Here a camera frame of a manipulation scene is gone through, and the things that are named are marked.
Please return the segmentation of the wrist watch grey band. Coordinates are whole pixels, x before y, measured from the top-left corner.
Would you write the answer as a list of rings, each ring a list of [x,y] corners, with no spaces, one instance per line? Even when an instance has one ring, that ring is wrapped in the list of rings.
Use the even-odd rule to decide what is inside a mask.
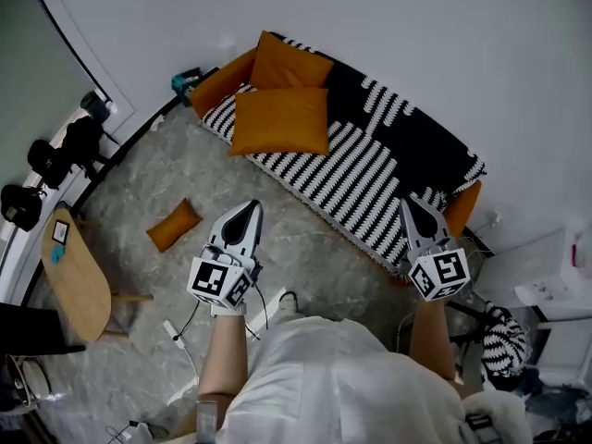
[[[224,306],[219,305],[212,305],[210,308],[211,316],[218,317],[218,316],[245,316],[246,315],[246,304],[244,302],[240,303],[237,308],[227,308]]]

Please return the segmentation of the black bag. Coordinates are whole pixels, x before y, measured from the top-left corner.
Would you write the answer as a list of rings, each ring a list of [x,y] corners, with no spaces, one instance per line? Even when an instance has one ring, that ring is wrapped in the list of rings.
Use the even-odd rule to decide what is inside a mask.
[[[67,126],[60,149],[72,165],[84,171],[87,179],[95,180],[98,177],[94,162],[105,165],[109,161],[100,153],[100,140],[103,136],[120,146],[120,143],[90,116],[80,117]]]
[[[61,147],[56,148],[45,140],[32,143],[27,160],[32,171],[52,190],[57,190],[71,172],[72,162],[68,155]]]
[[[6,185],[0,191],[0,213],[5,221],[29,232],[39,222],[45,195],[40,188]]]

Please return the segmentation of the teal black box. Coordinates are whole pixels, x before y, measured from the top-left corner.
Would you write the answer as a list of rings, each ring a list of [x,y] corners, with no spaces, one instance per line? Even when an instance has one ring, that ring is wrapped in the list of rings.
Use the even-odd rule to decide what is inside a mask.
[[[185,97],[200,81],[203,73],[200,68],[181,72],[171,79],[171,88],[179,98]]]

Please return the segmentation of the person's right forearm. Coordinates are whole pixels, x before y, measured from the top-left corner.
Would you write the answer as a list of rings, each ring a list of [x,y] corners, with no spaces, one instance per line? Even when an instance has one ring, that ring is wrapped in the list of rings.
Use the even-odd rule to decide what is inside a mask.
[[[444,300],[417,304],[409,356],[445,381],[455,381],[456,369]]]

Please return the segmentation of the white shirt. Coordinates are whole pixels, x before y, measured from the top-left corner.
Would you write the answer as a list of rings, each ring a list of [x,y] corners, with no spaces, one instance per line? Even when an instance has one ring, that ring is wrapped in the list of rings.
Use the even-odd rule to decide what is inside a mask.
[[[489,416],[502,444],[532,444],[520,398],[462,398],[350,320],[311,316],[269,331],[249,367],[216,444],[469,444],[469,413]]]

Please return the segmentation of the small orange pillow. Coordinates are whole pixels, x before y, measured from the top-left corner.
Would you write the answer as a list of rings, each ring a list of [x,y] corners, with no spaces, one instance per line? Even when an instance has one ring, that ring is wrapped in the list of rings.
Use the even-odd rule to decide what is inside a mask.
[[[189,200],[184,198],[165,219],[148,229],[146,234],[157,251],[163,253],[201,221],[202,218],[195,212]]]

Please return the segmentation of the white round appliance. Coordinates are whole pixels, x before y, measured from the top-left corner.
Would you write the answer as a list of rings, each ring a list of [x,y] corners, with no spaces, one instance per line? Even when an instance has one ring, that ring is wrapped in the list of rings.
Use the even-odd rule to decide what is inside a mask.
[[[60,384],[53,384],[37,357],[6,356],[8,390],[17,402],[12,413],[29,413],[41,403],[53,402],[68,395]]]

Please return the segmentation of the person's left forearm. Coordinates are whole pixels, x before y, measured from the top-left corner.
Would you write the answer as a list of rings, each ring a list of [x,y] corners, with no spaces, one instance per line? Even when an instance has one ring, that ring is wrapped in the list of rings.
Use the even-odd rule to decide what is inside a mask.
[[[203,360],[198,396],[235,397],[248,377],[245,320],[242,315],[218,315]]]

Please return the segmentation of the white cabinet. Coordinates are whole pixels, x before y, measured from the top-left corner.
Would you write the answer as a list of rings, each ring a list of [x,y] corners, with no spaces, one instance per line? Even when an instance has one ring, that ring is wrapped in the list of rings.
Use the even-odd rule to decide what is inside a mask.
[[[592,305],[535,306],[537,337],[542,339],[536,358],[541,380],[550,386],[592,391]]]

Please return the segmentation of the beige trousers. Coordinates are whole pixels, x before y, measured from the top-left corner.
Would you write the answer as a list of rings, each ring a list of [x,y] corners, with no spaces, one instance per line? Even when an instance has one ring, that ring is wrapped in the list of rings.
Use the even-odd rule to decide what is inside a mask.
[[[275,332],[279,330],[282,326],[285,326],[292,321],[303,318],[305,318],[305,315],[301,314],[298,311],[278,309],[272,318],[272,322],[270,324],[270,331]]]

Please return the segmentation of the white water dispenser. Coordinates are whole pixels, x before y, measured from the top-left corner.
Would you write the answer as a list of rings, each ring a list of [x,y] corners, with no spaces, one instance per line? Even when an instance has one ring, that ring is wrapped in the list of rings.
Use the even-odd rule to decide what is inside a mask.
[[[539,293],[560,292],[573,271],[575,235],[562,228],[522,246],[495,254],[484,261],[475,291],[492,302],[518,299],[516,288]]]

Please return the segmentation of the orange sofa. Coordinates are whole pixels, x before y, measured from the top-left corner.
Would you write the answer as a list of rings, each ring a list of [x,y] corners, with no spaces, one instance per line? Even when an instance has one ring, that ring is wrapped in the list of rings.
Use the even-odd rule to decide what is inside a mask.
[[[330,59],[333,63],[338,61],[329,55],[316,51],[304,43],[300,43],[275,32],[270,33],[279,38],[281,42],[287,43],[297,49]],[[226,66],[207,75],[205,79],[191,91],[189,96],[191,106],[198,117],[203,121],[204,125],[220,139],[224,140],[229,145],[229,148],[231,147],[234,130],[235,95],[237,93],[262,91],[249,84],[249,79],[253,71],[257,45]],[[321,89],[327,90],[326,82]],[[400,203],[398,212],[401,216]]]

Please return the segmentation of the black cabinet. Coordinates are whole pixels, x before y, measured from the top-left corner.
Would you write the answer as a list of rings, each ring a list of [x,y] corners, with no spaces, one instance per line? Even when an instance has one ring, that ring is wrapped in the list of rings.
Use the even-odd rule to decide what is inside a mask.
[[[57,311],[0,302],[0,354],[44,356],[85,350],[84,345],[66,343]]]

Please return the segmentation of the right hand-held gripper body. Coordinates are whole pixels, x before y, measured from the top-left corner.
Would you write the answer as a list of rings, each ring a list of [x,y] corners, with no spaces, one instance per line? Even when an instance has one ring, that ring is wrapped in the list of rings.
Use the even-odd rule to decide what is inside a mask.
[[[463,248],[419,256],[408,278],[427,302],[448,298],[460,291],[470,280],[470,271]]]

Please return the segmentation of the black and white striped pillow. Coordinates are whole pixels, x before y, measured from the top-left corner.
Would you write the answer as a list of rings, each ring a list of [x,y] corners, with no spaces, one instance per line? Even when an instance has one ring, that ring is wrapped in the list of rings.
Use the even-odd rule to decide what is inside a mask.
[[[517,388],[530,358],[526,333],[505,308],[487,301],[481,372],[495,389]]]

